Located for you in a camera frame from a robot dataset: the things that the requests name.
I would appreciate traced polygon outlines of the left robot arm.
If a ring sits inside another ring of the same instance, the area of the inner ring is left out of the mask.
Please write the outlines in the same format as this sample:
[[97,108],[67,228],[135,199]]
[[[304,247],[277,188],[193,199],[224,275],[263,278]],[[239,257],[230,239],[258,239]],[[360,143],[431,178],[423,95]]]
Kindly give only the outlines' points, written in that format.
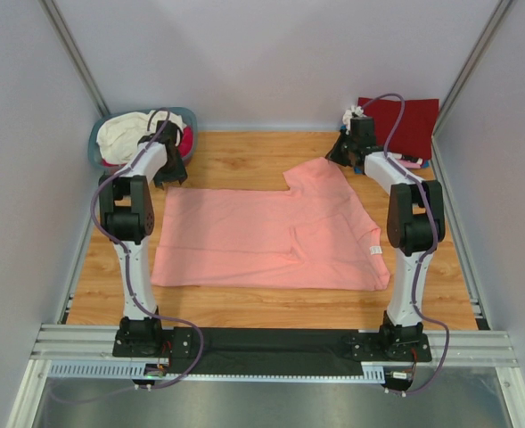
[[168,119],[160,120],[138,142],[134,157],[114,173],[100,178],[93,205],[96,226],[113,243],[123,282],[123,317],[112,355],[163,358],[167,349],[159,307],[153,296],[149,243],[155,226],[150,185],[183,183],[185,165],[177,143],[183,131]]

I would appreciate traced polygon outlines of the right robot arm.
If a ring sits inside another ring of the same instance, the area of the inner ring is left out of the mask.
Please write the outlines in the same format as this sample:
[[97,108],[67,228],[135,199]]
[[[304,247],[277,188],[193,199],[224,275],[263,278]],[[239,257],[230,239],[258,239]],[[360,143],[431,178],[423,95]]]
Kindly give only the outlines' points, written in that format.
[[345,128],[326,159],[360,169],[389,195],[387,236],[397,265],[390,304],[375,333],[353,333],[350,344],[358,361],[431,361],[422,313],[428,268],[446,235],[442,186],[406,169],[376,143],[373,118],[350,112]]

